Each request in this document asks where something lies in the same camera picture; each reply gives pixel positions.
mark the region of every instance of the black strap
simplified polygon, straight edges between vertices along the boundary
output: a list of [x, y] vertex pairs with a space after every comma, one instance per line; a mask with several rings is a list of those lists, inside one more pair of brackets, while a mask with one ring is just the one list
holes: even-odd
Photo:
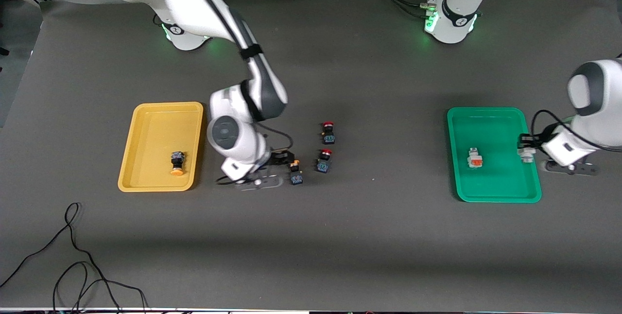
[[251, 95], [248, 93], [248, 80], [247, 79], [245, 79], [244, 81], [242, 81], [242, 83], [240, 83], [240, 93], [242, 93], [242, 97], [244, 98], [244, 101], [246, 102], [246, 106], [248, 106], [248, 110], [251, 112], [251, 116], [253, 117], [253, 119], [256, 122], [263, 121], [264, 117], [259, 112], [259, 109], [257, 108], [257, 105], [255, 105], [255, 102], [253, 101], [253, 99], [251, 99]]
[[451, 9], [449, 9], [449, 6], [447, 5], [447, 0], [443, 0], [443, 3], [441, 4], [440, 8], [443, 11], [444, 15], [448, 17], [449, 20], [451, 20], [451, 23], [455, 27], [465, 26], [467, 22], [471, 21], [471, 19], [473, 19], [473, 17], [476, 14], [476, 12], [471, 13], [469, 15], [460, 15], [460, 14], [454, 13]]
[[246, 48], [245, 50], [240, 50], [240, 56], [242, 57], [242, 59], [244, 60], [248, 60], [253, 56], [257, 56], [260, 53], [263, 53], [264, 51], [261, 50], [261, 46], [258, 45], [257, 43], [249, 46], [248, 48]]

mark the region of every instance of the electrical component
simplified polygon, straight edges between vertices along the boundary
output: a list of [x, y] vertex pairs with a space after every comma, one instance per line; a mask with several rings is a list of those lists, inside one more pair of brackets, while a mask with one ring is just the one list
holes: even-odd
[[522, 163], [533, 163], [534, 155], [536, 154], [535, 148], [520, 148], [516, 151], [516, 153], [520, 156], [520, 160]]
[[332, 145], [335, 143], [335, 133], [333, 128], [335, 124], [333, 122], [324, 122], [322, 124], [322, 143], [324, 145]]
[[436, 11], [436, 4], [431, 2], [422, 2], [419, 7], [424, 10]]
[[330, 169], [333, 152], [329, 149], [320, 150], [320, 157], [317, 159], [315, 170], [320, 173], [328, 173]]
[[300, 170], [300, 161], [297, 159], [289, 164], [289, 181], [292, 185], [302, 184], [302, 170]]
[[465, 39], [473, 31], [477, 9], [483, 0], [428, 0], [428, 4], [440, 6], [428, 18], [424, 31], [438, 41], [454, 44]]
[[184, 175], [184, 170], [182, 168], [184, 166], [185, 159], [186, 155], [183, 152], [173, 152], [173, 154], [171, 155], [171, 163], [173, 164], [173, 170], [171, 170], [172, 175]]
[[466, 160], [468, 161], [469, 168], [480, 168], [484, 165], [484, 159], [482, 159], [482, 156], [477, 151], [477, 148], [469, 149]]

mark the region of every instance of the connector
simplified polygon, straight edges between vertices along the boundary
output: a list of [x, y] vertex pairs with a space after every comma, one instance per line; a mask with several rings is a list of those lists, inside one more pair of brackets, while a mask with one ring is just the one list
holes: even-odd
[[468, 157], [466, 159], [468, 161], [468, 166], [470, 168], [480, 168], [484, 165], [484, 160], [482, 156], [477, 151], [477, 148], [471, 148], [468, 151]]
[[436, 4], [431, 2], [422, 2], [419, 4], [419, 7], [424, 10], [436, 11]]
[[533, 163], [536, 148], [520, 148], [517, 150], [517, 154], [520, 156], [522, 163]]

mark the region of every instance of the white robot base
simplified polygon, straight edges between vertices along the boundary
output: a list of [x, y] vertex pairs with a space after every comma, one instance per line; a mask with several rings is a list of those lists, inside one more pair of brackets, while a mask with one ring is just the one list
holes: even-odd
[[171, 41], [175, 48], [182, 51], [193, 51], [211, 39], [211, 37], [207, 35], [193, 35], [192, 33], [187, 33], [177, 26], [162, 24], [162, 29], [166, 33], [166, 39]]
[[[447, 43], [447, 44], [455, 44], [461, 42], [468, 35], [469, 32], [473, 31], [473, 26], [475, 24], [475, 20], [477, 19], [477, 14], [474, 15], [473, 18], [469, 21], [468, 19], [464, 19], [464, 24], [462, 26], [454, 26], [453, 22], [449, 17], [447, 17], [442, 10], [443, 2], [445, 0], [428, 0], [429, 4], [436, 4], [437, 11], [428, 17], [426, 21], [426, 26], [424, 26], [424, 31], [433, 35], [438, 41]], [[457, 21], [458, 24], [462, 23], [462, 19]]]

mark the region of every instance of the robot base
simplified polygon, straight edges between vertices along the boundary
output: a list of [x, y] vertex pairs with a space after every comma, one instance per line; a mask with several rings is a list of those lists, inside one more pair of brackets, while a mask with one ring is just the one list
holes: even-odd
[[206, 35], [187, 33], [177, 26], [166, 26], [163, 24], [162, 28], [166, 33], [166, 39], [171, 41], [175, 48], [181, 51], [193, 51], [211, 39], [211, 37]]
[[595, 176], [600, 172], [600, 168], [597, 165], [593, 165], [587, 162], [577, 162], [569, 166], [560, 166], [553, 159], [548, 159], [542, 161], [541, 166], [542, 170], [551, 173], [566, 173], [569, 175], [580, 175], [580, 176]]
[[[437, 7], [441, 7], [445, 0], [428, 0], [428, 3], [436, 4]], [[471, 21], [467, 21], [465, 18], [464, 26], [456, 27], [453, 25], [453, 22], [449, 17], [446, 17], [442, 11], [442, 9], [438, 8], [437, 11], [428, 17], [426, 20], [426, 26], [424, 27], [424, 31], [433, 35], [438, 41], [447, 43], [447, 44], [455, 44], [461, 42], [467, 34], [473, 31], [473, 24], [477, 19], [477, 15], [471, 19]]]

